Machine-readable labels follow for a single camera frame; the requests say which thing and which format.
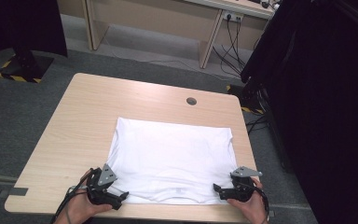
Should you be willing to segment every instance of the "white t-shirt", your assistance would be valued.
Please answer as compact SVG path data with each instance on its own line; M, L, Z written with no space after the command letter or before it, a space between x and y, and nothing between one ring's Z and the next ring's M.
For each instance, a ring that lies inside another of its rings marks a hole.
M229 128L119 118L107 164L118 177L109 192L124 203L226 203L213 183L232 188L237 168Z

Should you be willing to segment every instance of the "desk leg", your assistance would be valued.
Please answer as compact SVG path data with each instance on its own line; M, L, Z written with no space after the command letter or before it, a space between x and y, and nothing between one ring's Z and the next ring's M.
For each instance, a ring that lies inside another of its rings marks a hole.
M96 50L103 40L109 23L94 20L94 9L92 0L83 0L84 19L87 27L87 38L89 39L89 49Z
M206 68L206 63L208 62L209 56L211 55L213 43L217 37L217 33L219 31L220 24L222 23L223 17L223 10L219 9L216 15L216 19L214 20L213 28L208 42L200 41L199 43L200 68Z

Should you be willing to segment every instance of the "hand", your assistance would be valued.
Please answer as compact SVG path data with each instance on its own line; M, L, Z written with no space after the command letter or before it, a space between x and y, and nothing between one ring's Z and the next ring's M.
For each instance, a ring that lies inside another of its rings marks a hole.
M252 178L255 186L262 189L263 185L257 179ZM227 202L232 206L240 209L242 214L254 224L268 224L266 210L264 209L263 198L260 194L254 191L251 199L246 203L242 203L235 199L227 199Z
M76 193L82 194L76 195L69 201L60 212L57 220L54 222L55 224L81 224L98 213L107 212L112 209L110 204L96 205L91 203L85 189L78 189Z

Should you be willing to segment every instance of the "gray carpet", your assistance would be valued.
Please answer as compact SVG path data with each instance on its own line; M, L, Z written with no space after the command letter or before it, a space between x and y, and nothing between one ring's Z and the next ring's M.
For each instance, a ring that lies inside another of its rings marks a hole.
M0 52L0 66L11 56ZM138 63L69 50L69 57L55 58L39 84L0 78L0 175L18 177L75 73L120 77L202 91L226 93L226 85L241 85L237 79L217 77L167 66ZM243 113L247 122L258 117ZM263 172L261 181L274 217L270 223L317 223L296 177L281 167L269 129L250 134L255 162ZM0 183L1 190L11 185ZM48 223L49 216L10 214L0 197L0 223ZM91 223L157 223L157 221L94 218Z

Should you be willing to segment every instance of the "wall outlet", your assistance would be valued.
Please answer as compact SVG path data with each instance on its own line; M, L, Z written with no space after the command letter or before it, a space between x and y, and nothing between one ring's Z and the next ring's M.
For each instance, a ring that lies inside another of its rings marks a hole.
M226 10L226 11L225 11L225 15L223 16L223 20L226 20L226 21L227 21L228 15L231 16L230 21L236 21L236 22L238 22L238 21L242 21L242 19L243 19L243 14L240 14L240 13L238 13L238 12L233 12L233 11L227 11L227 10Z

